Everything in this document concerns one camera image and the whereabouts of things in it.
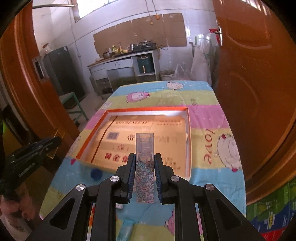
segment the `clear plastic lid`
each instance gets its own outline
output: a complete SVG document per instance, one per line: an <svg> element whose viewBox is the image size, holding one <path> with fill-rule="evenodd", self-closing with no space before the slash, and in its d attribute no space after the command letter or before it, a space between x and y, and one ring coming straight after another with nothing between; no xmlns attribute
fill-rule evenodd
<svg viewBox="0 0 296 241"><path fill-rule="evenodd" d="M136 160L154 161L153 133L136 133Z"/></svg>

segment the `cardboard on wall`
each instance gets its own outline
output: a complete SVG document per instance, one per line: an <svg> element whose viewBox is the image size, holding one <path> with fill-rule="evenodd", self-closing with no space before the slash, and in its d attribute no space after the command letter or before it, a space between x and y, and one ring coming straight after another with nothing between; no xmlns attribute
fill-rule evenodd
<svg viewBox="0 0 296 241"><path fill-rule="evenodd" d="M186 123L181 116L112 116L99 130L85 162L115 172L136 151L136 133L154 133L154 151L178 176L186 176Z"/></svg>
<svg viewBox="0 0 296 241"><path fill-rule="evenodd" d="M168 47L182 47L187 45L184 18L181 13L170 13L143 17L127 21L104 29L94 34L95 48L102 56L105 48L112 45L126 49L132 43L143 40L153 40L155 43Z"/></svg>

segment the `green stool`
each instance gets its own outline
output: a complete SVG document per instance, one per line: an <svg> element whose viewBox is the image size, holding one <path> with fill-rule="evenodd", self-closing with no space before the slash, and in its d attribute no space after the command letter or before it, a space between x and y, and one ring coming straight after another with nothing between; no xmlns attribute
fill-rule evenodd
<svg viewBox="0 0 296 241"><path fill-rule="evenodd" d="M61 96L59 96L59 100L60 100L60 102L64 105L64 104L67 102L67 100L69 100L71 97L73 97L73 98L75 99L75 101L76 101L78 107L80 108L80 111L68 111L68 110L67 110L68 114L79 114L79 115L74 119L74 123L76 124L76 123L78 122L78 119L79 119L82 115L84 115L84 117L85 117L86 120L88 121L89 119L87 118L87 116L86 116L86 114L85 114L85 112L84 112L82 106L80 105L80 103L79 103L79 101L78 101L78 99L77 99L77 97L76 97L76 95L75 95L74 92L71 92L71 93L68 93L68 94L65 94L65 95L61 95Z"/></svg>

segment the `green air fryer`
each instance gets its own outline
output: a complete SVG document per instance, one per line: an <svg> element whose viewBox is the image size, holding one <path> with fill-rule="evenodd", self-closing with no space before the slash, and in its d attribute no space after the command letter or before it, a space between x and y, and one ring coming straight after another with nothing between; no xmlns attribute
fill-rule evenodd
<svg viewBox="0 0 296 241"><path fill-rule="evenodd" d="M140 74L154 72L152 55L143 55L137 58Z"/></svg>

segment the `blue round object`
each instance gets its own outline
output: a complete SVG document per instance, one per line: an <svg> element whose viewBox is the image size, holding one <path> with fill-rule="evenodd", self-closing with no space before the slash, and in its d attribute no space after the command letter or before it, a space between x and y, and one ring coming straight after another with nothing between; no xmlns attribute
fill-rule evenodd
<svg viewBox="0 0 296 241"><path fill-rule="evenodd" d="M97 168L94 168L91 170L91 177L92 179L94 179L95 181L98 181L102 178L103 176L103 171Z"/></svg>

